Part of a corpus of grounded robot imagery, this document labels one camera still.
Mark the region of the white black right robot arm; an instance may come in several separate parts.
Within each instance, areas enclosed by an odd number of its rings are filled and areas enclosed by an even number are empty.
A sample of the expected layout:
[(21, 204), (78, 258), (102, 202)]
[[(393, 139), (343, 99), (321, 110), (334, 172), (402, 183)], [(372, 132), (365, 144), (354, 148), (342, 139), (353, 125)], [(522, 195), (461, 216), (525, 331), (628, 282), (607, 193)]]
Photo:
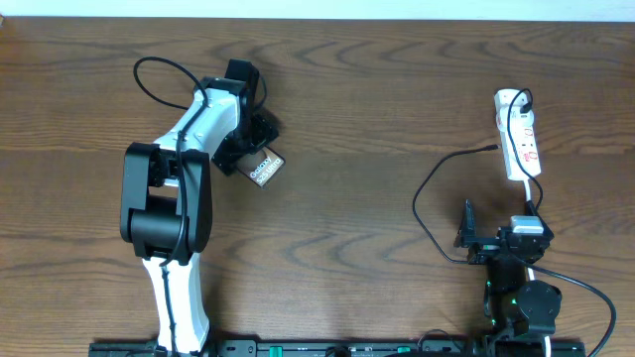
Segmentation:
[(482, 338), (490, 356), (500, 355), (513, 343), (542, 344), (556, 331), (562, 303), (561, 291), (527, 276), (554, 238), (534, 203), (525, 203), (525, 213), (510, 218), (510, 224), (491, 237), (476, 232), (472, 205), (464, 205), (457, 240), (467, 250), (467, 263), (486, 267), (485, 315), (492, 332)]

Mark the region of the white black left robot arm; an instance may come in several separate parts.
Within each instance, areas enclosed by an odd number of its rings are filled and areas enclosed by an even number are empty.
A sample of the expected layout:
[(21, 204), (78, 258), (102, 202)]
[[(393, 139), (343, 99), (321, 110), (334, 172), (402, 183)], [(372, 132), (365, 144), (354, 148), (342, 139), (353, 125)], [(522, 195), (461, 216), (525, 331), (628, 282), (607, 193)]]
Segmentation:
[(259, 187), (282, 168), (269, 145), (278, 129), (261, 112), (265, 81), (247, 60), (231, 59), (222, 77), (196, 78), (192, 102), (151, 144), (126, 150), (120, 234), (153, 284), (160, 321), (154, 356), (203, 356), (211, 324), (204, 311), (200, 254), (212, 228), (210, 169), (239, 172)]

